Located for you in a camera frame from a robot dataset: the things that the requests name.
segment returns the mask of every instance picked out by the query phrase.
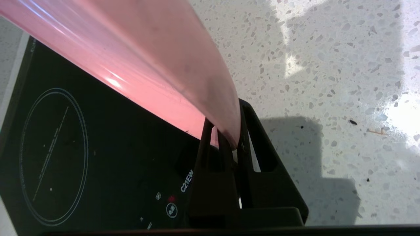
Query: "control button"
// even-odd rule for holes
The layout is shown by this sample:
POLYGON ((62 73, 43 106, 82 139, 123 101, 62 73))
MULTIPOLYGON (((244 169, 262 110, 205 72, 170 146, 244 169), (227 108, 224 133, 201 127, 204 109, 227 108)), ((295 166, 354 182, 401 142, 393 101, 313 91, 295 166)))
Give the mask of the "control button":
POLYGON ((168 205, 166 205, 166 214, 168 215, 169 218, 175 218, 176 215, 178 214, 178 208, 176 207, 176 205, 173 202, 168 203, 168 205))
POLYGON ((158 200, 159 201, 159 199, 160 199, 160 197, 161 197, 162 195, 160 194, 160 192, 157 192, 157 194, 156 194, 156 200, 158 200))

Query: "induction cooktop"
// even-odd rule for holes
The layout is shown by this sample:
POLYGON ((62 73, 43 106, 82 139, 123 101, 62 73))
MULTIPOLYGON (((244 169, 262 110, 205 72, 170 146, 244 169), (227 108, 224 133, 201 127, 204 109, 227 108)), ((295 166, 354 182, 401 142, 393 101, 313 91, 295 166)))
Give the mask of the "induction cooktop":
POLYGON ((19 236, 182 228, 199 140, 30 39, 0 133, 19 236))

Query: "terrazzo countertop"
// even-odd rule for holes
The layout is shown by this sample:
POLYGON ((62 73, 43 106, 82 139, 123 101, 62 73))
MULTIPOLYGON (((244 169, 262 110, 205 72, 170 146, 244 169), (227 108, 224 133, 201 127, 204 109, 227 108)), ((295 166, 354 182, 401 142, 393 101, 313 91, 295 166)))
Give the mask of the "terrazzo countertop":
POLYGON ((420 222, 419 1, 190 2, 308 226, 420 222))

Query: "white speckled countertop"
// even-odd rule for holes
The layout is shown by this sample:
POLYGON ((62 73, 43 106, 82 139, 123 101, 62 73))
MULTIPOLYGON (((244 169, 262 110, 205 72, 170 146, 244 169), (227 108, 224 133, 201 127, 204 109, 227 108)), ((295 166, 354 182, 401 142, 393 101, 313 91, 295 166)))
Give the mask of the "white speckled countertop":
MULTIPOLYGON (((308 204, 307 225, 420 222, 419 1, 190 2, 308 204)), ((3 97, 21 36, 4 19, 0 30, 3 97)), ((1 207, 0 226, 14 235, 1 207)))

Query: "pink plastic tube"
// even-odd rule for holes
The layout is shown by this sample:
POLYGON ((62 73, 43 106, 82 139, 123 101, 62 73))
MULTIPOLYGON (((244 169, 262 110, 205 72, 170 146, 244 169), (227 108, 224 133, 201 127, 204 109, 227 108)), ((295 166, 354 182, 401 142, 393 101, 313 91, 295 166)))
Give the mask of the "pink plastic tube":
POLYGON ((2 0, 0 14, 175 127, 200 138, 206 116, 237 147, 233 81, 186 0, 2 0))

